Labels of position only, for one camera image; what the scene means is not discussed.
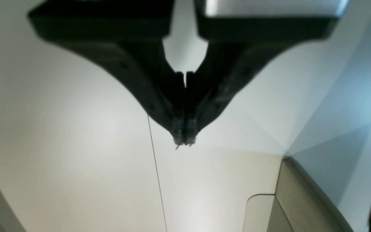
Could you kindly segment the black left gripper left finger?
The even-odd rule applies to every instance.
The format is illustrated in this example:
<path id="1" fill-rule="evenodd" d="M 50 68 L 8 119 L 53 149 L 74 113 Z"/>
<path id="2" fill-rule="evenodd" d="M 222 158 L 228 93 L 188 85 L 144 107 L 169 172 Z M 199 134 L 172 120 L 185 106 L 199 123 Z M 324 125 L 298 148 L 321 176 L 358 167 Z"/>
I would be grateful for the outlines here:
<path id="1" fill-rule="evenodd" d="M 184 75 L 169 65 L 173 0 L 46 0 L 28 13 L 37 35 L 104 69 L 168 130 L 186 144 Z"/>

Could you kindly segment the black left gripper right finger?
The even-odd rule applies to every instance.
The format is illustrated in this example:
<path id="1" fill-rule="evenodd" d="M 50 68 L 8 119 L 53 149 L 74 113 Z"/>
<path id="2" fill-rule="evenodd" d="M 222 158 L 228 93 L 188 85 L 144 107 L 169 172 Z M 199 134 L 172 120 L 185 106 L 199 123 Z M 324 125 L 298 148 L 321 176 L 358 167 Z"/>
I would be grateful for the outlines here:
<path id="1" fill-rule="evenodd" d="M 348 0 L 195 0 L 197 31 L 208 46 L 187 72 L 185 145 L 284 51 L 327 39 Z"/>

